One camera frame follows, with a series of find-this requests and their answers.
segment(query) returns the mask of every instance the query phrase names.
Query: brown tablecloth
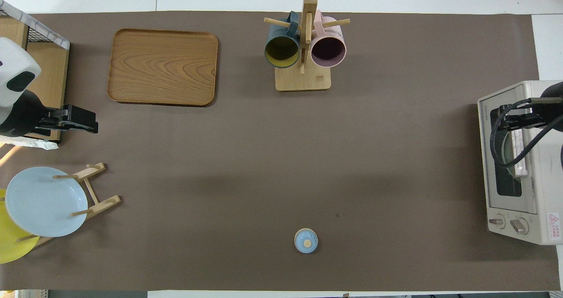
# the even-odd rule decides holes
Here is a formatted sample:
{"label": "brown tablecloth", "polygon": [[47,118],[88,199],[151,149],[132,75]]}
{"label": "brown tablecloth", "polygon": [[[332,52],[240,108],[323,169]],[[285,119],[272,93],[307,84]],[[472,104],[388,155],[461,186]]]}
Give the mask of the brown tablecloth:
{"label": "brown tablecloth", "polygon": [[[476,101],[537,79],[525,15],[333,14],[348,47],[328,91],[280,93],[263,57],[280,12],[37,15],[72,42],[66,102],[98,134],[21,148],[20,170],[75,172],[122,204],[0,265],[0,288],[100,290],[558,290],[553,246],[486,229]],[[207,108],[106,94],[121,28],[219,38]],[[295,232],[314,229],[315,254]]]}

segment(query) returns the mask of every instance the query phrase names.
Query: yellow plate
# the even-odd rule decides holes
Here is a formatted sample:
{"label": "yellow plate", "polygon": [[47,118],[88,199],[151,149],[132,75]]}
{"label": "yellow plate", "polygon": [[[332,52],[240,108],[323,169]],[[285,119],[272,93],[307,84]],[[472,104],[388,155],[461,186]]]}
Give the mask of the yellow plate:
{"label": "yellow plate", "polygon": [[[6,196],[6,190],[0,189],[0,198]],[[22,230],[12,221],[6,204],[0,201],[0,264],[17,260],[24,256],[37,244],[39,237],[17,242],[18,238],[28,236],[29,232]]]}

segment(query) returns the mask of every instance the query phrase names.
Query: blue mug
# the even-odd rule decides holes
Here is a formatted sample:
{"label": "blue mug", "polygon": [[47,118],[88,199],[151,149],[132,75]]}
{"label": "blue mug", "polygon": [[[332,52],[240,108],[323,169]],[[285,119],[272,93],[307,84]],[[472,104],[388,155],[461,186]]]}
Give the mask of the blue mug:
{"label": "blue mug", "polygon": [[277,68],[287,68],[292,66],[299,59],[300,54],[300,32],[299,15],[292,11],[285,21],[289,23],[289,28],[285,26],[271,24],[268,33],[268,40],[264,48],[266,60]]}

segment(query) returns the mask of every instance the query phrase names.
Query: warning label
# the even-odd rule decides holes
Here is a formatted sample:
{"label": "warning label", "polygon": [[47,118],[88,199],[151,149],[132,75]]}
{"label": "warning label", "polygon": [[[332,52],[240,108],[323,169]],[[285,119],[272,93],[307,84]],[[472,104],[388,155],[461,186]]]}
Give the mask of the warning label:
{"label": "warning label", "polygon": [[552,240],[560,240],[561,221],[559,221],[559,213],[551,212],[547,214],[547,220],[549,220],[549,238]]}

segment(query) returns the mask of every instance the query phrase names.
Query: pink mug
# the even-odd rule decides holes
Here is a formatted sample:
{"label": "pink mug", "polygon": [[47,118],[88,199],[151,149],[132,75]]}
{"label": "pink mug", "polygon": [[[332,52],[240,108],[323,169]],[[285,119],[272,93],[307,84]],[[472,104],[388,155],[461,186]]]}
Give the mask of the pink mug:
{"label": "pink mug", "polygon": [[321,67],[334,67],[346,57],[346,44],[340,25],[323,28],[322,24],[336,21],[329,16],[322,16],[320,10],[315,13],[311,35],[311,59]]}

